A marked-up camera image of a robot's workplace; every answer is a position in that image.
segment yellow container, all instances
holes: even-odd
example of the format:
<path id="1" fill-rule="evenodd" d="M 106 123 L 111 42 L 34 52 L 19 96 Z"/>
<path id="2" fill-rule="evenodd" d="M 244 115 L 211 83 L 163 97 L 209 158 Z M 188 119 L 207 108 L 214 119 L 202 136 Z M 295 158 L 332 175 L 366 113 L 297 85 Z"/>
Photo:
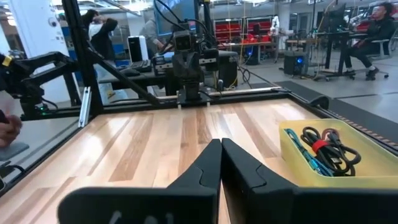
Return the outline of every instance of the yellow container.
<path id="1" fill-rule="evenodd" d="M 321 134 L 326 128 L 333 128 L 340 134 L 345 146 L 357 150 L 362 160 L 355 165 L 355 177 L 325 177 L 311 169 L 284 129 L 292 129 L 298 137 L 303 128 L 310 126 Z M 398 157 L 361 134 L 350 125 L 337 119 L 314 119 L 284 121 L 279 126 L 282 157 L 302 187 L 359 187 L 398 189 Z M 315 155 L 311 147 L 300 139 L 308 152 Z"/>

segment human hand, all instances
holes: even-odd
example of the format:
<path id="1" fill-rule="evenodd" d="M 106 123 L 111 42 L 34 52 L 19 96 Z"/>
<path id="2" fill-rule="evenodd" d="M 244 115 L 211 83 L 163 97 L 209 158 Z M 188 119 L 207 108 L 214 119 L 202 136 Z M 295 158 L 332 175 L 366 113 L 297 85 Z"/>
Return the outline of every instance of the human hand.
<path id="1" fill-rule="evenodd" d="M 19 135 L 22 121 L 15 115 L 6 115 L 9 124 L 0 123 L 0 147 L 9 146 Z"/>

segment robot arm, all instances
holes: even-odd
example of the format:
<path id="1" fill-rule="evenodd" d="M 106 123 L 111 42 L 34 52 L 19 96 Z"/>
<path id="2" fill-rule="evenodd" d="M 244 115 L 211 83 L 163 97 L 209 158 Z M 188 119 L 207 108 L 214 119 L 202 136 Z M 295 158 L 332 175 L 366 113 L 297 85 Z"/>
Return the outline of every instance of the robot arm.
<path id="1" fill-rule="evenodd" d="M 37 68 L 52 63 L 55 65 L 53 68 L 32 75 Z M 36 105 L 43 100 L 44 90 L 40 87 L 42 84 L 78 70 L 76 62 L 60 52 L 50 52 L 25 60 L 12 59 L 7 68 L 8 72 L 2 77 L 6 84 L 5 91 L 13 98 L 20 99 L 26 116 L 40 113 Z"/>

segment shelving unit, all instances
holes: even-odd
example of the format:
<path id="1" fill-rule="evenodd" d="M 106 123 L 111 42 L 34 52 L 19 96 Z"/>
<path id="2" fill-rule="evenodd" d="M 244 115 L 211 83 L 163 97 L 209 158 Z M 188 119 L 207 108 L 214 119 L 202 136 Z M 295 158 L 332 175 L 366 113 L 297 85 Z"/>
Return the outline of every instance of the shelving unit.
<path id="1" fill-rule="evenodd" d="M 260 35 L 267 35 L 272 26 L 272 17 L 254 17 L 247 18 L 248 29 L 245 30 L 247 34 L 253 33 L 253 27 L 255 24 L 260 24 Z"/>
<path id="2" fill-rule="evenodd" d="M 220 19 L 215 21 L 215 35 L 221 43 L 228 43 L 234 37 L 240 37 L 242 34 L 241 19 Z"/>

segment light wood surface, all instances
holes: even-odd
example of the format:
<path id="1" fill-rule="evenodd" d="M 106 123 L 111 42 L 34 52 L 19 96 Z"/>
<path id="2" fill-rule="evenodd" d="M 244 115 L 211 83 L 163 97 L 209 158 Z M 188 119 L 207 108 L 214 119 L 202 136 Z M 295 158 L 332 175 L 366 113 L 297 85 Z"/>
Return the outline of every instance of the light wood surface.
<path id="1" fill-rule="evenodd" d="M 59 202 L 80 187 L 166 187 L 213 138 L 231 138 L 295 182 L 279 123 L 315 118 L 287 99 L 99 116 L 0 198 L 0 223 L 57 223 Z M 230 223 L 224 194 L 219 219 Z"/>

